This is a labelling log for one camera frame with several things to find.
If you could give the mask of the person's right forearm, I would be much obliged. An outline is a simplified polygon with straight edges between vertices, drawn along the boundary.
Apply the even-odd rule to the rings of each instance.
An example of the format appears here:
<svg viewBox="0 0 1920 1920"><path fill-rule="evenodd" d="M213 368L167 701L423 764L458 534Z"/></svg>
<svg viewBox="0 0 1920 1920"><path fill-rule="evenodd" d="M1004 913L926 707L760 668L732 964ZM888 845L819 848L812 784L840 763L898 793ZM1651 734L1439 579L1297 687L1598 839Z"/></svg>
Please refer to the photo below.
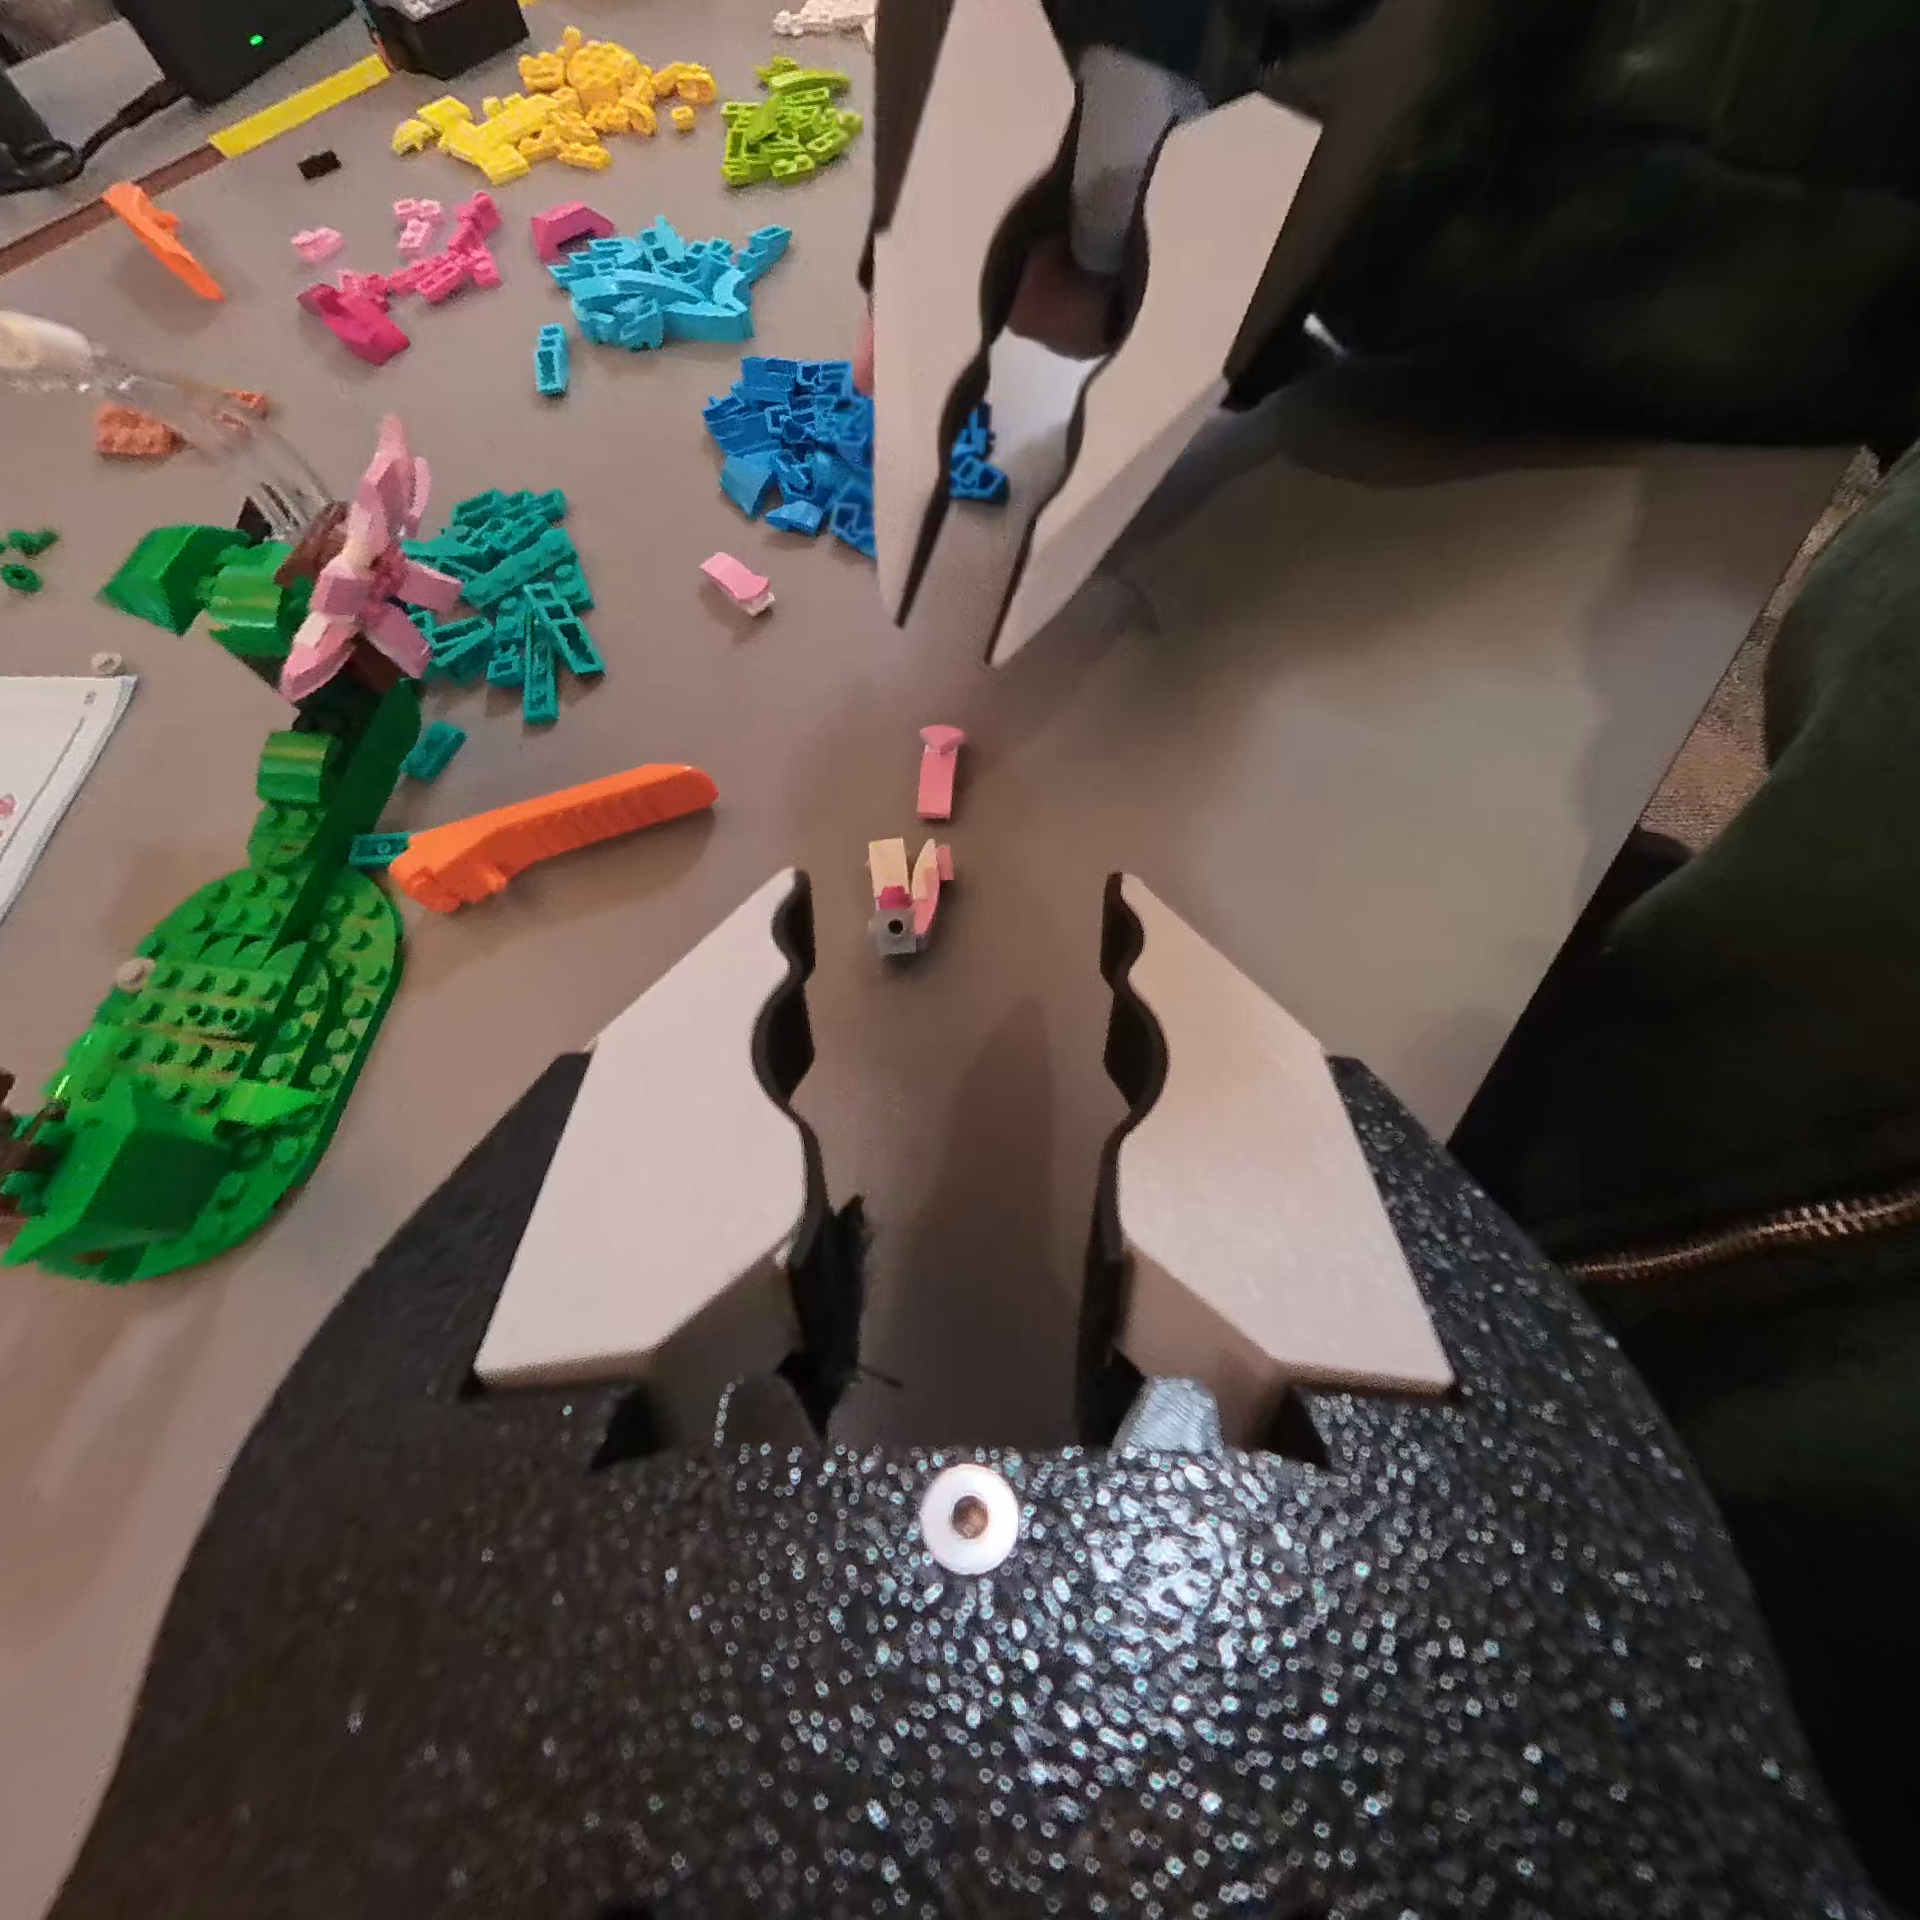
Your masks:
<svg viewBox="0 0 1920 1920"><path fill-rule="evenodd" d="M1439 4L1294 315L1355 374L1622 438L1917 438L1913 3Z"/></svg>

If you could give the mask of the white instruction booklet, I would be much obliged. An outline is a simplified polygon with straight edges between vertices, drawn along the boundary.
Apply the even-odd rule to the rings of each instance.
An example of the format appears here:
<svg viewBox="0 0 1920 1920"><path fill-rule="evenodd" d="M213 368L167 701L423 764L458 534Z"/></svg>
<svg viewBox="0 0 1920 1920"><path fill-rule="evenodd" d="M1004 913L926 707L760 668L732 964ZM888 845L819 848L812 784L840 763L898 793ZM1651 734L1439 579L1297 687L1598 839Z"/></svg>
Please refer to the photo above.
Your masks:
<svg viewBox="0 0 1920 1920"><path fill-rule="evenodd" d="M107 752L138 680L2 677L2 916Z"/></svg>

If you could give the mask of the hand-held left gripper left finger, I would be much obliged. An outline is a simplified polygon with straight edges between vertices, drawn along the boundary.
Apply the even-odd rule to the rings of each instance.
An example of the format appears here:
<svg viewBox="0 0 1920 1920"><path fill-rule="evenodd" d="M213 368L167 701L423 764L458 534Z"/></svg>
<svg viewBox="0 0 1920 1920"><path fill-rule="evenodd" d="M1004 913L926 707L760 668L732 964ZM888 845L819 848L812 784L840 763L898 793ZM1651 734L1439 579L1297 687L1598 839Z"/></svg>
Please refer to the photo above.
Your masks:
<svg viewBox="0 0 1920 1920"><path fill-rule="evenodd" d="M812 882L777 870L596 1037L472 1361L486 1393L608 1385L643 1442L710 1442L773 1380L819 1434L859 1368L864 1217L794 1093Z"/></svg>

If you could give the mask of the person's right hand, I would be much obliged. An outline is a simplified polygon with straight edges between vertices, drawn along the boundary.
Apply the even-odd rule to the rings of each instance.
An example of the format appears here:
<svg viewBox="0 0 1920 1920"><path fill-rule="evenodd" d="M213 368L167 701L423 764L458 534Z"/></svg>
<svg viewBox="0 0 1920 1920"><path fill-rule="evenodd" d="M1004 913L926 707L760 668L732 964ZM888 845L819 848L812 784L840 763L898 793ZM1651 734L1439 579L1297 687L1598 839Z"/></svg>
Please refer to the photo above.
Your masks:
<svg viewBox="0 0 1920 1920"><path fill-rule="evenodd" d="M1025 257L1002 330L1074 362L1097 362L1133 330L1144 287L1145 255L1097 272L1078 263L1067 232L1043 232Z"/></svg>

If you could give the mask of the pile of teal lego bricks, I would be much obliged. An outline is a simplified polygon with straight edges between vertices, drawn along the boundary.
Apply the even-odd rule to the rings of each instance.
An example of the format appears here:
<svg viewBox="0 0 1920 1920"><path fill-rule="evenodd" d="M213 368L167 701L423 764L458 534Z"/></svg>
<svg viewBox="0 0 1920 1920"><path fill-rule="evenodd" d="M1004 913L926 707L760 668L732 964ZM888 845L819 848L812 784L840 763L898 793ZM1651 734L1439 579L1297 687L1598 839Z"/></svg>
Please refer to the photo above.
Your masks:
<svg viewBox="0 0 1920 1920"><path fill-rule="evenodd" d="M528 728L550 728L563 716L565 680L604 676L587 629L596 603L565 492L466 497L436 537L403 541L400 549L462 589L449 614L409 605L429 638L430 680L483 681L517 697Z"/></svg>

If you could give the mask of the yellow tape strip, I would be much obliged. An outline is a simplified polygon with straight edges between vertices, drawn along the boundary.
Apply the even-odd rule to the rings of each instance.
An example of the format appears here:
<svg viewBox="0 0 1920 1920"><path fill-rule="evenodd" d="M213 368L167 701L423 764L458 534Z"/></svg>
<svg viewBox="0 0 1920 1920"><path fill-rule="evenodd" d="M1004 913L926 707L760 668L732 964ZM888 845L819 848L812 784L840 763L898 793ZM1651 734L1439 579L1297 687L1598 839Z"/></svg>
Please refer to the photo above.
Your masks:
<svg viewBox="0 0 1920 1920"><path fill-rule="evenodd" d="M273 106L258 109L236 124L209 133L204 143L224 160L249 155L282 137L300 133L326 114L367 97L390 77L391 67L382 53L373 52L368 58L284 97Z"/></svg>

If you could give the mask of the dark object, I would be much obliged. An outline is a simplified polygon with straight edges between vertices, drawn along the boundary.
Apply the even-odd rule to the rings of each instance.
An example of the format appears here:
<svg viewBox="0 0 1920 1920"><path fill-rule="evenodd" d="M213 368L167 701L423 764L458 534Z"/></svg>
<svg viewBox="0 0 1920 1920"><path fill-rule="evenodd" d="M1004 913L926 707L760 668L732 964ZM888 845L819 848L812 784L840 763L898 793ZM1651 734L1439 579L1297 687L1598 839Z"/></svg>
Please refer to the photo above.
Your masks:
<svg viewBox="0 0 1920 1920"><path fill-rule="evenodd" d="M2 196L34 193L75 182L84 160L75 147L56 139L26 94L2 67Z"/></svg>

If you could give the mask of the pile of lime lego bricks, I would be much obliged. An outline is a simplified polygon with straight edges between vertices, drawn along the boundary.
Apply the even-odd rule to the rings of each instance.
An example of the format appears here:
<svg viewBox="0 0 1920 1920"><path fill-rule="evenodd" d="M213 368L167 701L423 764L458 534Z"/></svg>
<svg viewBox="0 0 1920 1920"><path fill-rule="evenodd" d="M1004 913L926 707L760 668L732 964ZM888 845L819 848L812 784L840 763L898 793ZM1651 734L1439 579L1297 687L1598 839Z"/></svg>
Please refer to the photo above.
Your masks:
<svg viewBox="0 0 1920 1920"><path fill-rule="evenodd" d="M799 184L835 166L863 133L852 75L779 56L755 68L755 99L719 106L721 182L731 189Z"/></svg>

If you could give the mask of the pile of cyan lego bricks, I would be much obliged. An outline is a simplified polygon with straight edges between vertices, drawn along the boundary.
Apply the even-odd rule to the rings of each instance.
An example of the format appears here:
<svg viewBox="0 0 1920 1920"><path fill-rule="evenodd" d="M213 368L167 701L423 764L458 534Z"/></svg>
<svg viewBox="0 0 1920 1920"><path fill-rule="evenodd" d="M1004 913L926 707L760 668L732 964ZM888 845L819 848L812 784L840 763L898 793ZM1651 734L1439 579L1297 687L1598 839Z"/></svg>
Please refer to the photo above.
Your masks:
<svg viewBox="0 0 1920 1920"><path fill-rule="evenodd" d="M596 347L660 351L755 338L755 287L783 263L792 227L755 227L743 246L690 240L667 220L590 238L550 265L580 334Z"/></svg>

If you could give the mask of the orange lego brick separator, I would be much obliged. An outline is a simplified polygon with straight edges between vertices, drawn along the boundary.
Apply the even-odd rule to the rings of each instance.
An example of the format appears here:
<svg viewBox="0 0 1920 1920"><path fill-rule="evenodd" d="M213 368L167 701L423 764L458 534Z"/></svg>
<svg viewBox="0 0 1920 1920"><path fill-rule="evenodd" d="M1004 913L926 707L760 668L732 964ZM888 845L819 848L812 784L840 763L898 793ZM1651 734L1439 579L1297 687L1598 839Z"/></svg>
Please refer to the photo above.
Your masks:
<svg viewBox="0 0 1920 1920"><path fill-rule="evenodd" d="M715 781L651 763L415 833L388 865L418 905L451 913L502 895L544 863L710 811Z"/></svg>

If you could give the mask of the black device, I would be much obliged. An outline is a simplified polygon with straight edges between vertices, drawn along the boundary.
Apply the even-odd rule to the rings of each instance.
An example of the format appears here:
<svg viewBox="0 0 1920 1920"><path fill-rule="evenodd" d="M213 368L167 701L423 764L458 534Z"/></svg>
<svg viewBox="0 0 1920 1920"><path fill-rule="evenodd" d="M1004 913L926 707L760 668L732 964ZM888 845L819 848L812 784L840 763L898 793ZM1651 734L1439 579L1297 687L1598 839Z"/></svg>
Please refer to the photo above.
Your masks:
<svg viewBox="0 0 1920 1920"><path fill-rule="evenodd" d="M454 82L528 41L519 3L358 3L397 72Z"/></svg>

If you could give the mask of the small grey pink lego assembly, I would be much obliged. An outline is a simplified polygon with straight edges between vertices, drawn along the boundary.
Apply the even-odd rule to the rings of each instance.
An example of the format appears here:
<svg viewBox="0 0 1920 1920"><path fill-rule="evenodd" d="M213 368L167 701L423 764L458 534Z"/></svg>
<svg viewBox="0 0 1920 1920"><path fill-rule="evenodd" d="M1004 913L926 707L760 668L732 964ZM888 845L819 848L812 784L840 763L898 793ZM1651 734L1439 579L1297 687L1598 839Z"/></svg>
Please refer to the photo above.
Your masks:
<svg viewBox="0 0 1920 1920"><path fill-rule="evenodd" d="M913 860L900 836L869 845L869 878L876 909L870 945L884 959L910 959L926 949L943 891L953 880L948 843L929 839Z"/></svg>

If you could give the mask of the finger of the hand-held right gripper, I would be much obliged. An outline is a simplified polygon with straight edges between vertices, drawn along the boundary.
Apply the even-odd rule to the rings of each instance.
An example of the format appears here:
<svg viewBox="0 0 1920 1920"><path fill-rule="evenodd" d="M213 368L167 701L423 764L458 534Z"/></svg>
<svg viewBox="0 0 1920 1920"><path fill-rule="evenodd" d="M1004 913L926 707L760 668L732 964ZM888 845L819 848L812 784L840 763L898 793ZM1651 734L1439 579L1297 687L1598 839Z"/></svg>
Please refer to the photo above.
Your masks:
<svg viewBox="0 0 1920 1920"><path fill-rule="evenodd" d="M1260 91L1165 133L1137 206L1140 301L1079 389L1067 466L1027 528L992 665L1068 606L1218 412L1322 133Z"/></svg>
<svg viewBox="0 0 1920 1920"><path fill-rule="evenodd" d="M877 583L908 624L1020 257L1064 187L1078 88L1037 3L885 4L877 37Z"/></svg>

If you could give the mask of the pile of yellow lego bricks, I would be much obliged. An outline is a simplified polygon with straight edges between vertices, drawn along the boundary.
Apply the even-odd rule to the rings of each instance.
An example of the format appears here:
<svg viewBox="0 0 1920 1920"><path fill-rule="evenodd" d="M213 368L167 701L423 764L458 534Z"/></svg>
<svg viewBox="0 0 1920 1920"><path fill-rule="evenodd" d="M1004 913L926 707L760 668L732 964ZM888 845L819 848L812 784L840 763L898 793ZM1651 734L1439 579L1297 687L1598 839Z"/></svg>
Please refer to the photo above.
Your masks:
<svg viewBox="0 0 1920 1920"><path fill-rule="evenodd" d="M648 64L618 41L566 27L552 50L515 62L517 91L469 106L444 97L397 124L390 149L413 160L440 153L487 186L527 180L555 164L581 172L612 166L612 143L690 135L718 104L712 68L676 60Z"/></svg>

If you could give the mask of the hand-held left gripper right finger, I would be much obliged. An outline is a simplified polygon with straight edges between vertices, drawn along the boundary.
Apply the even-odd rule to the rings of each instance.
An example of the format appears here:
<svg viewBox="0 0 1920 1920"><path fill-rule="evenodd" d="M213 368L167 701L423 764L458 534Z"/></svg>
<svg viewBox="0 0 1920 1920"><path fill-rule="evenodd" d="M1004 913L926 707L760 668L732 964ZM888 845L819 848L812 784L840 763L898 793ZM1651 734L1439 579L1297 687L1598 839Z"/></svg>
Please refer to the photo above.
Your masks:
<svg viewBox="0 0 1920 1920"><path fill-rule="evenodd" d="M1142 878L1102 895L1098 1437L1206 1388L1234 1448L1309 1393L1443 1405L1457 1374L1314 1033Z"/></svg>

